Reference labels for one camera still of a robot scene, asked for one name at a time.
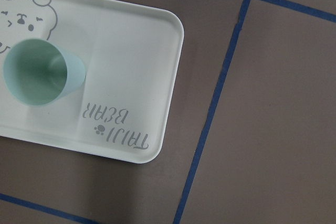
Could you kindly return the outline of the light green cup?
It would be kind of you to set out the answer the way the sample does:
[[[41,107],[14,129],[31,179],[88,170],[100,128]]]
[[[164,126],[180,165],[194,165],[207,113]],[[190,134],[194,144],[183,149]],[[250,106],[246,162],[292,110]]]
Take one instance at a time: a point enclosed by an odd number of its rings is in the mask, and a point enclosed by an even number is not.
[[[26,39],[5,57],[3,77],[9,92],[21,103],[44,106],[79,89],[86,68],[76,55],[42,39]]]

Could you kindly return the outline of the white bear tray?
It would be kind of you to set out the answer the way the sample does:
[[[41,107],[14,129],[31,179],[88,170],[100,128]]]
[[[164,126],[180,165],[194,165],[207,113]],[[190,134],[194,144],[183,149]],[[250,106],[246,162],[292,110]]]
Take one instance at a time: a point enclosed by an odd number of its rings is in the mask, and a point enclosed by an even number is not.
[[[163,9],[115,0],[1,0],[1,58],[41,38],[85,63],[76,91],[27,106],[1,83],[1,136],[132,163],[159,154],[184,29]]]

